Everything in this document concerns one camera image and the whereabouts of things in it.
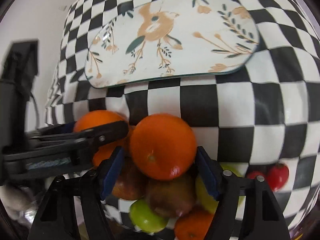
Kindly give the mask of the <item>orange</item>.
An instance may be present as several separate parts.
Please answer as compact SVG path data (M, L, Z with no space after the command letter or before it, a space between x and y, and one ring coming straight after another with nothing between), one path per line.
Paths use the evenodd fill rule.
M203 240L213 220L214 215L200 206L195 206L188 214L176 220L175 237L179 240Z
M162 181L184 174L196 155L197 141L192 128L170 114L153 114L142 119L130 137L130 154L146 176Z
M132 128L118 113L108 110L89 112L75 123L73 132L89 129L93 129L95 136L104 135L107 141L94 154L92 159L94 166L99 166L103 160L109 159L117 146L121 146L125 152L128 151Z

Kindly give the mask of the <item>reddish brown apple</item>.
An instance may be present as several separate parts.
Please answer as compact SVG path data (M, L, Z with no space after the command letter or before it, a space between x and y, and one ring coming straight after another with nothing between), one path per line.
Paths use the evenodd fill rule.
M148 177L140 172L131 158L125 158L112 194L124 200L138 200L145 195L147 184Z

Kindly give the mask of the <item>small green apple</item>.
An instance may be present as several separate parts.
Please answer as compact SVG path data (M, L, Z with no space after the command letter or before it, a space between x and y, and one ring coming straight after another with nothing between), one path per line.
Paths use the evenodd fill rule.
M162 231L169 221L153 212L144 199L139 199L130 206L129 218L134 226L147 233Z

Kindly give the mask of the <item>dark red brown apple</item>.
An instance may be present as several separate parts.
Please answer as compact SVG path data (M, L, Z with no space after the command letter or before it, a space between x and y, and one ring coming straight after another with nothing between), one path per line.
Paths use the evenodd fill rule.
M170 181L149 181L145 200L149 208L165 218L188 214L196 204L195 183L185 174Z

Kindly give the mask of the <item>small red tomato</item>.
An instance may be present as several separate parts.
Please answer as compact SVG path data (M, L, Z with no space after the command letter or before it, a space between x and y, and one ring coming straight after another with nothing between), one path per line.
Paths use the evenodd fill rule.
M251 172L248 172L248 174L246 175L246 178L255 179L255 178L257 178L258 176L261 176L261 177L265 178L265 175L263 174L263 172L260 172L260 171L251 171Z

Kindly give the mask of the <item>larger red tomato with stem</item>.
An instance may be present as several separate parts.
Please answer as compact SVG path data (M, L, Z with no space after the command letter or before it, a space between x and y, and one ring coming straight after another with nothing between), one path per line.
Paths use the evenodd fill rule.
M282 163L272 166L266 175L266 181L273 192L278 191L287 183L289 179L289 168Z

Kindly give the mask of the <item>black white checkered cloth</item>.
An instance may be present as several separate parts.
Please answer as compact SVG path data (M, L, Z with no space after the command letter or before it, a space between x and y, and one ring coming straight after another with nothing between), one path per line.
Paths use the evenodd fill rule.
M289 180L275 196L295 229L319 194L319 38L308 16L296 0L233 0L260 37L238 70L94 88L84 73L93 39L109 20L153 1L77 0L69 7L46 124L95 110L114 111L133 126L156 113L178 116L211 158L241 172L285 163Z

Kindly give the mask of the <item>floral ceramic plate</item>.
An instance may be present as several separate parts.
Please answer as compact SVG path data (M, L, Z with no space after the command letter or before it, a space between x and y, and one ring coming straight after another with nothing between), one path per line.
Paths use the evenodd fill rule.
M157 0L109 20L89 46L84 73L94 88L229 74L260 43L255 21L233 0Z

